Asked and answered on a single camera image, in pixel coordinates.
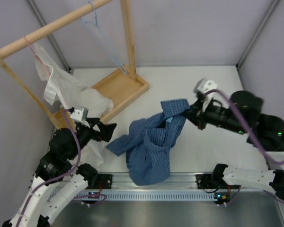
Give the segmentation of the blue plaid shirt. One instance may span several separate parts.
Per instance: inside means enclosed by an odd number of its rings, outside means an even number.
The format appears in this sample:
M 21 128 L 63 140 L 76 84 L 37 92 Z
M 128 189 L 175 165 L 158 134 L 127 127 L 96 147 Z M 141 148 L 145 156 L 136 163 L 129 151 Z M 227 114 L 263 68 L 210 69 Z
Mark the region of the blue plaid shirt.
M 162 101 L 162 111 L 149 118 L 133 121 L 128 134 L 107 145 L 116 156 L 125 154 L 131 177 L 166 176 L 170 174 L 170 150 L 175 146 L 186 119 L 186 99 Z

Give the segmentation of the light blue wire hanger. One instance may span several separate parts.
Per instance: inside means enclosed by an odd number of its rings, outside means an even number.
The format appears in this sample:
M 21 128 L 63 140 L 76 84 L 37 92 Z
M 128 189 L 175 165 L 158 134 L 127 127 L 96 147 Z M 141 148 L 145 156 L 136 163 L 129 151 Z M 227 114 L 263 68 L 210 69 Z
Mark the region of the light blue wire hanger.
M 94 21 L 86 21 L 80 18 L 80 22 L 87 29 L 88 33 L 92 36 L 92 38 L 96 41 L 101 50 L 103 50 L 106 56 L 115 64 L 115 66 L 121 70 L 125 75 L 129 75 L 125 66 L 120 61 L 118 55 L 115 52 L 112 44 L 109 39 L 105 36 L 100 28 L 100 24 L 98 22 L 97 12 L 94 4 L 89 1 L 88 4 L 92 7 L 94 12 Z

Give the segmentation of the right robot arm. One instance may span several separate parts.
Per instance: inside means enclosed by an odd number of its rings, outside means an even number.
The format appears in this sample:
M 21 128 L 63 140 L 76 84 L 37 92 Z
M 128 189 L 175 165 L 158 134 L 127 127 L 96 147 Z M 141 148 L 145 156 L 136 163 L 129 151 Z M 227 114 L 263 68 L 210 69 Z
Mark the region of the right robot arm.
M 227 98 L 214 89 L 205 94 L 198 92 L 196 102 L 182 115 L 200 130 L 211 124 L 240 135 L 247 134 L 247 143 L 256 147 L 267 163 L 278 166 L 259 171 L 217 164 L 211 174 L 213 186 L 261 189 L 284 204 L 284 120 L 263 114 L 263 102 L 248 91 L 236 91 Z

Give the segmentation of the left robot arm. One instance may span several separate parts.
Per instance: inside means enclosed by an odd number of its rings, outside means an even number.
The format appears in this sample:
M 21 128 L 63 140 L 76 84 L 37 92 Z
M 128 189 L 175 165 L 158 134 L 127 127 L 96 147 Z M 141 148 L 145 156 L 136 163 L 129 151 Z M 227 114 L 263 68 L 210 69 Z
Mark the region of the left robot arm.
M 79 122 L 76 129 L 58 129 L 49 142 L 49 151 L 40 159 L 23 204 L 3 226 L 50 227 L 79 192 L 98 183 L 98 171 L 93 166 L 71 161 L 80 160 L 81 151 L 90 140 L 110 141 L 116 126 L 88 118 L 87 125 Z

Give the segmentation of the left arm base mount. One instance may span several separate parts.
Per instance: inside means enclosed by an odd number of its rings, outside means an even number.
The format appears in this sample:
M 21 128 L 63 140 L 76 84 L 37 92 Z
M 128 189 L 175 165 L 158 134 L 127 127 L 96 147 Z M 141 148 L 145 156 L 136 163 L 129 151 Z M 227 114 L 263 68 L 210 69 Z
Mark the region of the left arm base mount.
M 110 190 L 112 188 L 113 175 L 112 174 L 98 174 L 97 180 L 93 185 L 89 185 L 87 189 Z

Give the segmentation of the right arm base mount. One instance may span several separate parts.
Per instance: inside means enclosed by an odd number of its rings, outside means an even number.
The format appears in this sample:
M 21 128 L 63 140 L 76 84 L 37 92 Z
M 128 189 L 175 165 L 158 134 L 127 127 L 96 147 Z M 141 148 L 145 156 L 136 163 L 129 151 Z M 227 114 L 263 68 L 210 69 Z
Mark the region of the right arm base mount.
M 215 189 L 239 189 L 239 185 L 227 186 L 225 183 L 218 183 L 211 178 L 211 174 L 197 174 L 196 183 L 198 189 L 215 190 Z

